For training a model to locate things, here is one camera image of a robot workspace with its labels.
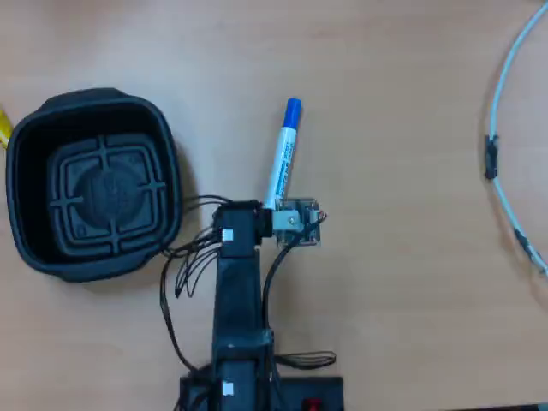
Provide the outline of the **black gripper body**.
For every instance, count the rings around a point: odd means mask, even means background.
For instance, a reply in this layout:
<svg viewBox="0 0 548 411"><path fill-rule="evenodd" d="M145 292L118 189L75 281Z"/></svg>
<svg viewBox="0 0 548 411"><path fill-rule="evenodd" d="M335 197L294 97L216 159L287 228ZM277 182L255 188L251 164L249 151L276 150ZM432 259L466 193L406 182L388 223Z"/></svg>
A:
<svg viewBox="0 0 548 411"><path fill-rule="evenodd" d="M256 246L261 246L264 239L273 237L273 210L264 208L263 206L256 207L253 211L253 232L254 243Z"/></svg>

